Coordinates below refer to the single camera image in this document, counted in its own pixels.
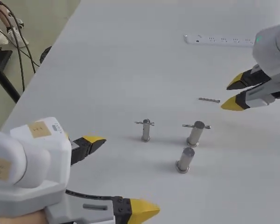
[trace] white tabletop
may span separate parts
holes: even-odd
[[[147,199],[161,208],[148,224],[280,224],[280,100],[244,112],[197,100],[236,95],[225,88],[255,64],[252,49],[183,41],[253,36],[280,23],[280,0],[185,2],[83,0],[3,131],[55,116],[72,139],[106,137],[72,167],[69,189]],[[134,122],[147,118],[143,143]],[[182,124],[197,120],[212,129],[182,175]]]

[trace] white robot arm casing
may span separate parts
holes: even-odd
[[[269,77],[280,80],[280,25],[256,34],[253,57]]]
[[[25,215],[62,200],[71,144],[58,121],[45,118],[0,133],[0,216]]]

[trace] small metal rod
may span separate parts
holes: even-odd
[[[194,125],[182,125],[182,126],[183,126],[183,127],[195,127]],[[211,126],[206,125],[204,128],[205,128],[205,129],[211,129]]]
[[[141,140],[143,142],[148,142],[150,140],[150,136],[149,136],[150,126],[154,126],[154,122],[150,122],[149,119],[145,119],[143,120],[143,122],[135,122],[135,123],[143,125],[143,133],[142,133]]]
[[[187,144],[191,147],[199,145],[199,139],[204,129],[211,129],[210,126],[206,126],[202,121],[196,121],[194,125],[182,125],[183,127],[192,127],[190,136],[187,138]]]
[[[207,98],[198,98],[199,100],[204,100],[204,101],[210,101],[210,102],[215,102],[215,103],[220,103],[220,100],[217,99],[207,99]]]
[[[189,43],[189,42],[188,42],[188,35],[184,35],[184,36],[183,36],[183,40],[184,40],[186,43]]]
[[[180,160],[175,162],[176,170],[181,174],[187,173],[190,169],[190,163],[194,155],[194,149],[192,149],[191,147],[184,148]]]

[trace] white power strip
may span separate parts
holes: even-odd
[[[217,45],[231,47],[253,47],[254,38],[238,38],[226,35],[184,35],[188,44]]]

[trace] handwritten label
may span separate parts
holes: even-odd
[[[28,125],[33,138],[39,138],[39,137],[45,137],[45,136],[50,136],[51,132],[46,126],[45,122],[39,121],[35,122],[33,124]]]
[[[0,158],[0,180],[8,180],[10,168],[11,162]]]

